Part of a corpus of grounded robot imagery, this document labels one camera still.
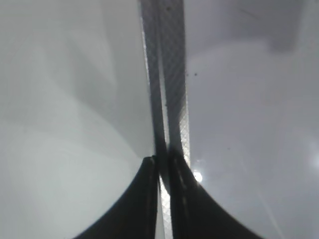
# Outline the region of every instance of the black curved edge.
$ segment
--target black curved edge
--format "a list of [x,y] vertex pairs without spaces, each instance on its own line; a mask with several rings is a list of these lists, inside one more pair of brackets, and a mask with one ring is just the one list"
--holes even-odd
[[144,158],[121,198],[75,239],[154,239],[158,179],[156,159]]
[[176,151],[169,152],[168,170],[174,239],[261,239],[209,196]]

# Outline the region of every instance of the carbon fiber strip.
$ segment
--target carbon fiber strip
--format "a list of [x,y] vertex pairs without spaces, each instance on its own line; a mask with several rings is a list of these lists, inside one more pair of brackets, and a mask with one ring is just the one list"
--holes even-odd
[[[160,189],[165,238],[172,239],[170,196],[166,190],[169,189],[167,141],[184,154],[189,164],[183,0],[140,0],[140,3],[156,154],[161,162]],[[169,140],[165,140],[163,117],[168,121]]]
[[159,19],[169,142],[189,165],[183,0],[159,0]]
[[170,197],[164,185],[169,185],[166,169],[166,140],[163,123],[163,87],[161,87],[159,73],[159,18],[158,3],[156,0],[140,0],[141,22],[143,27],[143,41],[146,69],[150,86],[150,100],[153,117],[154,140],[156,155],[161,162],[160,198],[163,215],[163,226],[166,239],[172,239]]

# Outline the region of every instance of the white surface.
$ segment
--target white surface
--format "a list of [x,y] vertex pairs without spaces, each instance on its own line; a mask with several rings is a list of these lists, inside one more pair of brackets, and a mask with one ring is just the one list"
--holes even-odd
[[0,1],[1,239],[76,236],[152,154],[138,13],[136,0]]
[[318,1],[185,0],[185,16],[193,170],[263,237],[318,238]]

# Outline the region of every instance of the white background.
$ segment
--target white background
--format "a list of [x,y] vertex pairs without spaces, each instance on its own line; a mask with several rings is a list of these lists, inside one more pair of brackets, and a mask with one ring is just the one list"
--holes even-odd
[[269,239],[319,237],[319,3],[185,0],[190,153]]
[[0,239],[73,238],[152,153],[137,0],[1,0]]

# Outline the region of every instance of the glossy white surface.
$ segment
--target glossy white surface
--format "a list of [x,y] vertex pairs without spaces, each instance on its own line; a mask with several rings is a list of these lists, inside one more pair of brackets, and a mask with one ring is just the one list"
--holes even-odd
[[191,166],[268,239],[319,237],[319,3],[185,0]]
[[137,0],[0,1],[0,238],[76,236],[152,153]]

